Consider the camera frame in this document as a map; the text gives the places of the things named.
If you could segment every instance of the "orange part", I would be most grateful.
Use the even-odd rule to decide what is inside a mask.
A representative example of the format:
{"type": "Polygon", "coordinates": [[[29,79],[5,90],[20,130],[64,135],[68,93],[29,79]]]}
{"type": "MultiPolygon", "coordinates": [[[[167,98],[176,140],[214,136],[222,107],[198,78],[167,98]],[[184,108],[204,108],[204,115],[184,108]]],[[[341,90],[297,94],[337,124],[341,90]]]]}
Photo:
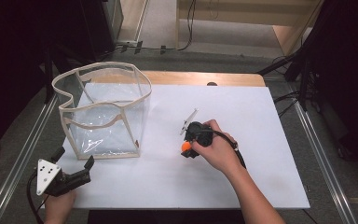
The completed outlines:
{"type": "Polygon", "coordinates": [[[191,149],[191,144],[189,142],[184,142],[182,144],[182,151],[187,151],[189,149],[191,149]]]}

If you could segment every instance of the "hand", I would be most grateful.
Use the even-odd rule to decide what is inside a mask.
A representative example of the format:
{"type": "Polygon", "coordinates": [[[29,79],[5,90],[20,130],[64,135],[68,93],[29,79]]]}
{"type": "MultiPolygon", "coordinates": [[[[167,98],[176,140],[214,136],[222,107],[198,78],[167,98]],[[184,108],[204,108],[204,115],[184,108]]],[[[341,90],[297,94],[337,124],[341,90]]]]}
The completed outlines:
{"type": "MultiPolygon", "coordinates": [[[[211,119],[204,124],[210,126],[214,131],[223,133],[214,119],[211,119]]],[[[225,134],[232,142],[235,142],[231,135],[228,133],[223,134],[225,134]]],[[[215,169],[221,171],[225,175],[241,167],[240,160],[231,145],[217,134],[213,134],[213,141],[210,146],[203,147],[196,141],[193,141],[192,148],[205,158],[205,160],[215,169]]]]}
{"type": "Polygon", "coordinates": [[[46,206],[45,224],[65,223],[75,203],[76,191],[71,190],[59,197],[48,196],[46,206]]]}

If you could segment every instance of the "gray floor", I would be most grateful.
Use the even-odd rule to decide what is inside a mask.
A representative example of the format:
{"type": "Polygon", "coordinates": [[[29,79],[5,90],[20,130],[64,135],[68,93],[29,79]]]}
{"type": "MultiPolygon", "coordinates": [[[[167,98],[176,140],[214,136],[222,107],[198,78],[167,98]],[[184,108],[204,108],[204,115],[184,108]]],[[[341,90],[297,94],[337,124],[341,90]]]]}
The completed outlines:
{"type": "MultiPolygon", "coordinates": [[[[165,6],[166,8],[172,7],[172,5],[164,5],[168,3],[163,2],[166,1],[150,0],[149,10],[146,14],[143,31],[140,36],[140,40],[144,41],[144,47],[159,47],[160,45],[173,47],[174,39],[172,39],[172,36],[162,35],[172,34],[168,32],[168,28],[163,31],[159,30],[159,28],[157,30],[150,28],[152,25],[156,26],[157,24],[154,22],[155,19],[151,17],[151,15],[157,15],[157,13],[152,13],[153,8],[160,6],[165,6]]],[[[200,36],[201,34],[197,34],[197,31],[207,28],[207,26],[201,28],[201,25],[194,26],[195,35],[193,37],[193,45],[182,52],[172,51],[160,55],[158,51],[142,50],[141,53],[134,54],[133,51],[128,50],[124,53],[114,54],[112,57],[106,58],[106,60],[133,63],[141,70],[253,73],[270,65],[274,58],[282,54],[277,40],[271,32],[271,27],[249,25],[248,28],[251,31],[247,31],[246,34],[251,34],[251,36],[256,38],[253,40],[251,36],[246,34],[226,35],[217,32],[219,35],[209,35],[209,38],[213,40],[208,40],[208,44],[204,44],[202,41],[206,41],[206,37],[202,39],[203,37],[200,36]],[[227,44],[229,37],[234,38],[232,41],[229,41],[231,44],[227,44]],[[249,38],[249,40],[242,42],[243,39],[247,38],[249,38]]],[[[186,34],[183,34],[181,40],[183,40],[184,43],[186,42],[186,34]]],[[[271,91],[272,97],[281,96],[289,92],[288,84],[277,72],[265,76],[265,81],[271,91]]],[[[36,95],[33,101],[28,104],[21,115],[13,122],[0,141],[0,187],[9,175],[11,167],[15,163],[18,155],[21,153],[28,134],[32,130],[44,106],[44,94],[44,90],[42,90],[36,95]]],[[[289,101],[277,104],[277,111],[281,111],[288,104],[290,104],[289,101]]],[[[324,118],[318,114],[312,106],[309,106],[309,109],[309,115],[316,133],[320,137],[324,152],[346,196],[351,202],[351,209],[358,220],[358,161],[344,161],[338,157],[337,146],[328,127],[325,125],[324,118]]],[[[59,147],[62,144],[64,133],[62,127],[57,125],[59,123],[58,119],[58,109],[55,107],[45,130],[42,132],[34,148],[34,153],[31,155],[18,186],[13,192],[9,193],[11,200],[7,204],[6,211],[2,215],[0,223],[34,223],[31,210],[26,202],[26,183],[33,168],[36,166],[37,159],[46,158],[52,148],[59,147]]],[[[331,196],[331,191],[326,185],[309,139],[294,108],[291,108],[282,117],[282,126],[289,146],[292,149],[300,177],[306,186],[305,189],[307,189],[311,206],[308,212],[317,223],[342,223],[335,202],[331,196]]],[[[34,201],[38,202],[38,200],[39,199],[34,196],[34,201]]],[[[288,223],[313,223],[302,210],[280,210],[280,213],[288,223]]],[[[87,223],[87,216],[88,211],[74,210],[68,223],[87,223]]]]}

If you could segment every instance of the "black device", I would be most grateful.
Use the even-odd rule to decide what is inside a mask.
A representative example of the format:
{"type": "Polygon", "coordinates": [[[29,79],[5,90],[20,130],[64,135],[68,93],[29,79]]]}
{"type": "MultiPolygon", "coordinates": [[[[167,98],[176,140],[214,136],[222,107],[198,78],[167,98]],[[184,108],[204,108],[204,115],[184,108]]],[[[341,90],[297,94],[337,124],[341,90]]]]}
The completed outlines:
{"type": "MultiPolygon", "coordinates": [[[[238,150],[238,143],[232,142],[225,134],[213,130],[208,125],[201,124],[197,121],[191,122],[186,129],[185,141],[187,142],[197,141],[203,147],[208,147],[212,144],[214,133],[221,136],[231,145],[232,149],[234,149],[235,153],[237,154],[241,165],[244,168],[246,168],[245,161],[243,160],[243,157],[240,151],[238,150]]],[[[196,152],[194,149],[190,148],[188,150],[183,151],[181,155],[186,158],[191,157],[194,159],[200,154],[196,152]]]]}
{"type": "Polygon", "coordinates": [[[42,195],[43,193],[46,193],[48,196],[51,195],[54,197],[63,195],[70,190],[76,189],[91,181],[90,169],[94,164],[94,158],[92,156],[89,157],[86,164],[84,165],[84,170],[76,172],[72,175],[68,175],[62,171],[60,166],[55,165],[55,163],[60,159],[64,152],[65,149],[63,147],[59,147],[49,160],[39,160],[37,169],[34,170],[28,179],[27,199],[38,224],[43,223],[43,220],[38,215],[38,209],[35,209],[31,197],[31,184],[35,177],[38,179],[36,194],[42,195]]]}

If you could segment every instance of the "wooden cabinet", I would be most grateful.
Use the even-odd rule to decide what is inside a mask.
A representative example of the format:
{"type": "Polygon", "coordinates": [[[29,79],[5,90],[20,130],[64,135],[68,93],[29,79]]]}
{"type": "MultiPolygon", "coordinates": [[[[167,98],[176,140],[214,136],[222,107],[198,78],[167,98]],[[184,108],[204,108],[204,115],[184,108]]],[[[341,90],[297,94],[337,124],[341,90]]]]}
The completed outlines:
{"type": "MultiPolygon", "coordinates": [[[[179,20],[187,19],[192,0],[177,0],[176,46],[179,20]]],[[[194,20],[273,25],[284,55],[318,15],[323,0],[197,0],[194,20]]]]}

